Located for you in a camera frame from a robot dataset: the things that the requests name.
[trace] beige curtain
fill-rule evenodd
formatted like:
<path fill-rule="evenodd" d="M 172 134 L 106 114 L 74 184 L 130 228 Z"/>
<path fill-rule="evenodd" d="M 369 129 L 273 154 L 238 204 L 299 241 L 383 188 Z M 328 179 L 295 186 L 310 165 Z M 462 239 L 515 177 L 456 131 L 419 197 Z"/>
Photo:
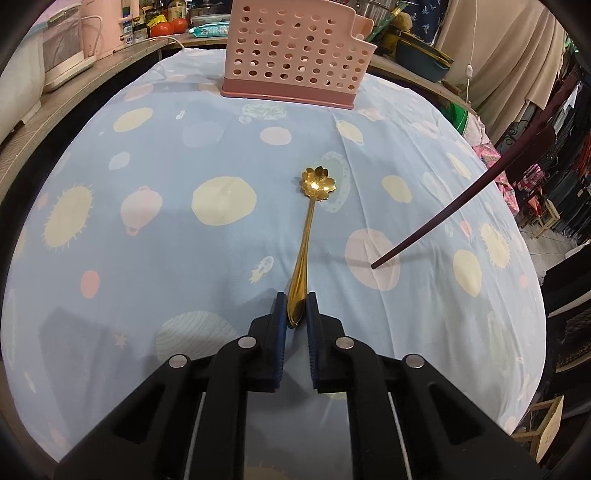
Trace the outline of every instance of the beige curtain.
<path fill-rule="evenodd" d="M 436 47 L 455 62 L 446 80 L 466 88 L 478 1 L 469 100 L 493 142 L 530 102 L 545 108 L 565 32 L 539 0 L 450 0 Z"/>

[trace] wooden stool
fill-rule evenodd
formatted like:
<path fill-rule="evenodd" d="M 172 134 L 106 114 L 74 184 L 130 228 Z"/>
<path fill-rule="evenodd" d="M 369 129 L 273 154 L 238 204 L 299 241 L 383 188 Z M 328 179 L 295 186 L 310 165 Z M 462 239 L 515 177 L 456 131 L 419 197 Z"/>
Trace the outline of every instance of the wooden stool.
<path fill-rule="evenodd" d="M 552 226 L 560 220 L 560 214 L 556 207 L 552 203 L 552 201 L 546 199 L 544 202 L 544 210 L 542 211 L 542 215 L 538 218 L 538 223 L 540 224 L 540 231 L 535 234 L 534 238 L 538 238 L 542 233 L 546 230 L 552 228 Z"/>
<path fill-rule="evenodd" d="M 560 428 L 560 419 L 562 418 L 562 405 L 564 396 L 556 397 L 554 400 L 548 400 L 542 403 L 535 403 L 530 405 L 527 413 L 536 410 L 548 409 L 544 420 L 536 430 L 523 433 L 514 433 L 511 435 L 519 443 L 531 442 L 530 454 L 536 463 L 542 460 L 545 453 L 550 448 L 550 444 L 558 433 Z"/>

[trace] tomato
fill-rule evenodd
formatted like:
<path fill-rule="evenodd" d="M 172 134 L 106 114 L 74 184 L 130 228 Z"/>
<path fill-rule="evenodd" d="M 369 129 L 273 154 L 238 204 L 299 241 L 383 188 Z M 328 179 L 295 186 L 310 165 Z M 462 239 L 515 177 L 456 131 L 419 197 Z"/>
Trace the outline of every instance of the tomato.
<path fill-rule="evenodd" d="M 175 18 L 171 23 L 175 33 L 185 33 L 189 28 L 189 23 L 184 18 Z"/>
<path fill-rule="evenodd" d="M 168 22 L 162 22 L 150 28 L 151 37 L 163 37 L 164 35 L 173 35 L 174 28 Z"/>

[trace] hanging clothes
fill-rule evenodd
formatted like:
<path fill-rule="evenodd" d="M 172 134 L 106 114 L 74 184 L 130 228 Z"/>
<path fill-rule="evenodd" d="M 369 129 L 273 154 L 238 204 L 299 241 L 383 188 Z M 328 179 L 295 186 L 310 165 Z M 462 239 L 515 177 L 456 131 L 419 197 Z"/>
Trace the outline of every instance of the hanging clothes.
<path fill-rule="evenodd" d="M 471 63 L 470 100 L 496 143 L 530 102 L 545 108 L 565 37 L 538 0 L 449 0 L 435 46 L 454 59 L 446 80 L 463 90 Z"/>
<path fill-rule="evenodd" d="M 449 0 L 413 0 L 417 5 L 409 5 L 404 11 L 413 21 L 411 33 L 429 45 L 437 39 L 439 27 L 447 11 Z"/>

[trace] light blue sheet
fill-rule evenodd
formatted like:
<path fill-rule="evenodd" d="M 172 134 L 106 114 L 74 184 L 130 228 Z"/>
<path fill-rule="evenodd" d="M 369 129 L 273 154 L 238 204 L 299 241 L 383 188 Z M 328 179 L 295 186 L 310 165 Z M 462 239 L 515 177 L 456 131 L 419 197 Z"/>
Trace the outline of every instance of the light blue sheet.
<path fill-rule="evenodd" d="M 169 356 L 215 353 L 267 314 L 300 246 L 298 180 L 319 164 L 337 184 L 310 241 L 320 311 L 377 353 L 422 354 L 511 431 L 541 376 L 545 322 L 494 183 L 369 269 L 482 162 L 426 100 L 370 75 L 353 111 L 223 98 L 224 55 L 156 65 L 95 115 L 43 186 L 1 332 L 29 433 L 59 460 Z M 280 392 L 249 397 L 246 478 L 350 478 L 344 395 L 312 391 L 305 329 L 287 342 Z"/>

